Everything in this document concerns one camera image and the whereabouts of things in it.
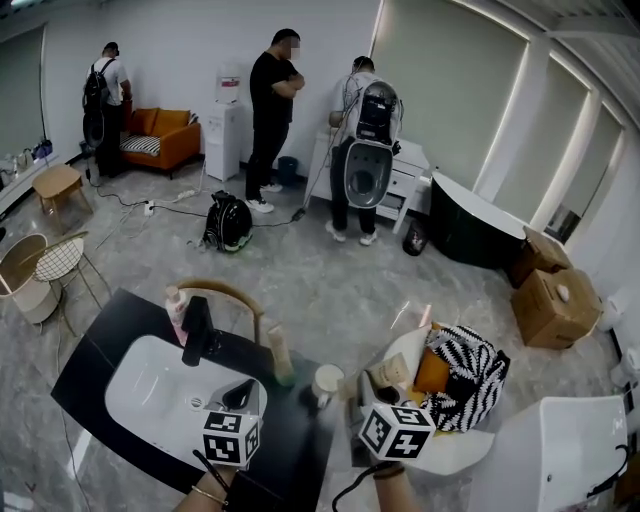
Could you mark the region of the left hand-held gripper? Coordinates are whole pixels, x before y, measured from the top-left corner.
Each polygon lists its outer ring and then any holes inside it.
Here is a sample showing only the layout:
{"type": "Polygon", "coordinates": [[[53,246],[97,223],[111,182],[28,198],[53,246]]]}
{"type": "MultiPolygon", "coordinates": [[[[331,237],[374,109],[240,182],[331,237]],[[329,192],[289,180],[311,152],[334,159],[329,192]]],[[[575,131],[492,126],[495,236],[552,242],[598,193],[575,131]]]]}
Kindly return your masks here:
{"type": "Polygon", "coordinates": [[[218,465],[244,468],[260,446],[261,418],[268,395],[256,379],[240,385],[240,409],[236,389],[232,383],[217,389],[207,404],[209,411],[202,437],[205,458],[218,465]],[[240,414],[216,412],[238,410],[240,414]]]}

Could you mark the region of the white ceramic mug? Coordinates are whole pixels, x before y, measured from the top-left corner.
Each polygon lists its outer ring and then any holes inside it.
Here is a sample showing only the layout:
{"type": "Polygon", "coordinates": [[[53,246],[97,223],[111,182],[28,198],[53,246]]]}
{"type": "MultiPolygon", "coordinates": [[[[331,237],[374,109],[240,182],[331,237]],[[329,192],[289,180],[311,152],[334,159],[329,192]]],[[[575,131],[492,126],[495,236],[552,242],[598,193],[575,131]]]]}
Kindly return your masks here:
{"type": "Polygon", "coordinates": [[[311,383],[311,391],[319,409],[325,408],[338,392],[339,384],[344,377],[344,372],[337,365],[325,364],[317,368],[311,383]]]}

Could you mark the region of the person's right forearm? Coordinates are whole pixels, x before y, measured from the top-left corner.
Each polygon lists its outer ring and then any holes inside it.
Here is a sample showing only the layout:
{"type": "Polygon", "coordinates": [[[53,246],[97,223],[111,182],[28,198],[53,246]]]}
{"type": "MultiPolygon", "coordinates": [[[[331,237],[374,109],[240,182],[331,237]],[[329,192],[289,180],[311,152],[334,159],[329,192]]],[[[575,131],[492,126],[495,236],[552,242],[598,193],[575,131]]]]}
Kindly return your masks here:
{"type": "Polygon", "coordinates": [[[387,480],[374,480],[380,512],[420,512],[406,471],[387,480]]]}

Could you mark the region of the orange cushion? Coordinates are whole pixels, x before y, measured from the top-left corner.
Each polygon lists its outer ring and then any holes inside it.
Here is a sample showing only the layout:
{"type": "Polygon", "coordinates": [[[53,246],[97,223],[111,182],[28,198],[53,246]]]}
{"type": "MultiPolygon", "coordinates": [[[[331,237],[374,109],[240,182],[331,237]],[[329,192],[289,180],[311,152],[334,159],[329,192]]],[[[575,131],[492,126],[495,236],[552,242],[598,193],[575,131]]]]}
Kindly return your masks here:
{"type": "Polygon", "coordinates": [[[413,388],[421,393],[444,393],[449,375],[449,363],[431,348],[426,348],[414,379],[413,388]]]}

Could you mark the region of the white shell chair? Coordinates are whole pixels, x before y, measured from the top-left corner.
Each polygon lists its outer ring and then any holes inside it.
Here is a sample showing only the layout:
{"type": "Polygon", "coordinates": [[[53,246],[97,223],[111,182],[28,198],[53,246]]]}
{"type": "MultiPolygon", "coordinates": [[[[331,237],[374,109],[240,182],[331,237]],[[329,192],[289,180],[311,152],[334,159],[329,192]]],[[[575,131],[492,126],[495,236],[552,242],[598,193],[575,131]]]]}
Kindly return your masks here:
{"type": "MultiPolygon", "coordinates": [[[[397,338],[386,350],[383,360],[401,354],[409,377],[413,379],[422,357],[424,341],[430,328],[423,326],[397,338]]],[[[495,434],[479,430],[437,432],[427,442],[420,457],[406,460],[409,467],[434,475],[449,476],[479,463],[490,451],[495,434]]]]}

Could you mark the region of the black white zigzag blanket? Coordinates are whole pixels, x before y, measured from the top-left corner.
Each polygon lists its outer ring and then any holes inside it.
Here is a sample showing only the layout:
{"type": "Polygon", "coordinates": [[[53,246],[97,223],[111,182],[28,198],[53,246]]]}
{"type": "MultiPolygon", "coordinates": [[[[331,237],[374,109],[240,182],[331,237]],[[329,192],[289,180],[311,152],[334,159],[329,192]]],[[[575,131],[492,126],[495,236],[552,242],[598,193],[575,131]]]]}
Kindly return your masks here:
{"type": "Polygon", "coordinates": [[[500,399],[510,359],[468,326],[444,326],[427,335],[425,348],[449,364],[443,392],[432,392],[420,408],[438,430],[467,432],[482,422],[500,399]]]}

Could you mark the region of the black basin faucet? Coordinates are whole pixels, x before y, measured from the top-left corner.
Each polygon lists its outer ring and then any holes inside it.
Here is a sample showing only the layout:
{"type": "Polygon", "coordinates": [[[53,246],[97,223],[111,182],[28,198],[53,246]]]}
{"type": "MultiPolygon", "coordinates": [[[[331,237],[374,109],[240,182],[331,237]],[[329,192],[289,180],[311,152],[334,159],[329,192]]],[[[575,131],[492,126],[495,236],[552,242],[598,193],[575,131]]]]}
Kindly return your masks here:
{"type": "Polygon", "coordinates": [[[213,355],[219,349],[218,331],[214,328],[208,301],[202,296],[192,296],[182,322],[186,342],[182,362],[197,367],[203,356],[213,355]]]}

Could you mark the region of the white rectangular tub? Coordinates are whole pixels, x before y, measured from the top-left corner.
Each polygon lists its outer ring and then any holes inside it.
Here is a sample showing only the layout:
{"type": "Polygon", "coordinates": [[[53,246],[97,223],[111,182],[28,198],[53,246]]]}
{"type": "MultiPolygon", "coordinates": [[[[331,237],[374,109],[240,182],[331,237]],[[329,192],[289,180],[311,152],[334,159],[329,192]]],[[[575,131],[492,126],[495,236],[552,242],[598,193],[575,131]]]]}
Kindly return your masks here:
{"type": "Polygon", "coordinates": [[[506,420],[474,472],[468,512],[569,512],[622,464],[623,398],[545,397],[506,420]]]}

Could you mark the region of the dark green bathtub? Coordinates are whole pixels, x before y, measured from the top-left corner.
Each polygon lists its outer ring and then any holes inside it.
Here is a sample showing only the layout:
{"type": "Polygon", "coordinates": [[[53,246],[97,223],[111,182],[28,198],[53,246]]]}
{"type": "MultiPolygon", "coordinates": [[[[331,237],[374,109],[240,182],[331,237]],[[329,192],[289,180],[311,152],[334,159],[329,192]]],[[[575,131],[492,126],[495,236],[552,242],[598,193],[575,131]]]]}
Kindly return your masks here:
{"type": "Polygon", "coordinates": [[[440,172],[431,177],[430,240],[446,257],[500,269],[519,254],[524,224],[440,172]]]}

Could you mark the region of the small cardboard box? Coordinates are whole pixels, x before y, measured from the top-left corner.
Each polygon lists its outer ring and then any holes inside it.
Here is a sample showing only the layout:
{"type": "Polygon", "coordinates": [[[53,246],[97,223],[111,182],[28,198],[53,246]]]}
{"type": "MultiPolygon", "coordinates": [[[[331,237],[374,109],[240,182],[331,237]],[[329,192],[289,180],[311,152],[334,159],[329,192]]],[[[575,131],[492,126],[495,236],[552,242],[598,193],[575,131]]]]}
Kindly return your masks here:
{"type": "Polygon", "coordinates": [[[557,241],[528,226],[524,227],[524,233],[525,240],[506,271],[513,288],[518,289],[534,270],[554,274],[572,267],[564,248],[557,241]]]}

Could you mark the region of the grey dome equipment backpack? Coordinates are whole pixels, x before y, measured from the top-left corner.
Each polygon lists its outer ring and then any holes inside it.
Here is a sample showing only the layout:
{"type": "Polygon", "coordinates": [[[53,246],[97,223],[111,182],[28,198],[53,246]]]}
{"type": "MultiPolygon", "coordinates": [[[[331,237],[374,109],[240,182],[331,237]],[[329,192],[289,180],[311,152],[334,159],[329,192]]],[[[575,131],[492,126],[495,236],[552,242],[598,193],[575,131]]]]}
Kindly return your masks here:
{"type": "Polygon", "coordinates": [[[344,162],[344,191],[355,208],[377,207],[386,195],[404,107],[393,86],[355,73],[345,84],[348,100],[341,128],[352,140],[344,162]]]}

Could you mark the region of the white pedal bin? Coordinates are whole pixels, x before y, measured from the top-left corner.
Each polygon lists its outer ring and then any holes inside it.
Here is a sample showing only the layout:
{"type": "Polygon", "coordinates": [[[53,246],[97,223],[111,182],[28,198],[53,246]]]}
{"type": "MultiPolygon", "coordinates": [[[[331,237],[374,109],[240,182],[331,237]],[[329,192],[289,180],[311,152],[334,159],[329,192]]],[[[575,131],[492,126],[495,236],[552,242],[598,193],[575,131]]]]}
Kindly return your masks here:
{"type": "Polygon", "coordinates": [[[638,382],[640,380],[640,348],[627,349],[620,362],[611,370],[610,378],[619,388],[624,388],[627,384],[632,386],[638,382]]]}
{"type": "Polygon", "coordinates": [[[633,297],[633,289],[624,286],[602,301],[602,315],[598,329],[602,332],[613,329],[621,320],[633,297]]]}

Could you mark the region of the white water dispenser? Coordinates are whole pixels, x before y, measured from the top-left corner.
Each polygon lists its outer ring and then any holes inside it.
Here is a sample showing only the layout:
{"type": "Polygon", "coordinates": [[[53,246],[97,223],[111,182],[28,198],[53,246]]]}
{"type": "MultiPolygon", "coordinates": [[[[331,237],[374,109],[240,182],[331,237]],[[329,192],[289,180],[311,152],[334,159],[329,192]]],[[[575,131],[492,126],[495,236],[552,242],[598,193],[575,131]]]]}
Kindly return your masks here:
{"type": "Polygon", "coordinates": [[[243,109],[239,103],[215,103],[204,117],[205,171],[226,182],[239,173],[243,109]]]}

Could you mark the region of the orange sofa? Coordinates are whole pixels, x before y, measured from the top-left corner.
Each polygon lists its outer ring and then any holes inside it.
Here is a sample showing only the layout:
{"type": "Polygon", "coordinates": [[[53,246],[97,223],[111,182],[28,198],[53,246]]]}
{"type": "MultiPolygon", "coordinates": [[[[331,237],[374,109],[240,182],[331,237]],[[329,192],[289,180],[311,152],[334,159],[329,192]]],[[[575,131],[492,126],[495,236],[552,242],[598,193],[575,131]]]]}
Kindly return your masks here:
{"type": "Polygon", "coordinates": [[[124,163],[155,170],[169,179],[185,163],[194,160],[201,150],[201,125],[198,116],[189,110],[136,109],[127,121],[121,139],[125,135],[159,137],[161,146],[157,157],[119,149],[120,157],[124,163]]]}

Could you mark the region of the white low shelf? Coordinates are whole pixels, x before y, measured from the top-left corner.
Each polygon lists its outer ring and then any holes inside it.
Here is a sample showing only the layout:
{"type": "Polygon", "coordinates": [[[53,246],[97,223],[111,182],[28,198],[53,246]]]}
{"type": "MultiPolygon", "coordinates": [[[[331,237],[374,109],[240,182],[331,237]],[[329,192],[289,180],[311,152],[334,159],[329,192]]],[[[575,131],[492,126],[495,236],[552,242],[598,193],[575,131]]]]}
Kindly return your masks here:
{"type": "Polygon", "coordinates": [[[19,171],[14,179],[0,190],[0,217],[7,213],[12,206],[32,189],[36,177],[51,166],[60,162],[57,154],[52,153],[34,163],[24,171],[19,171]]]}

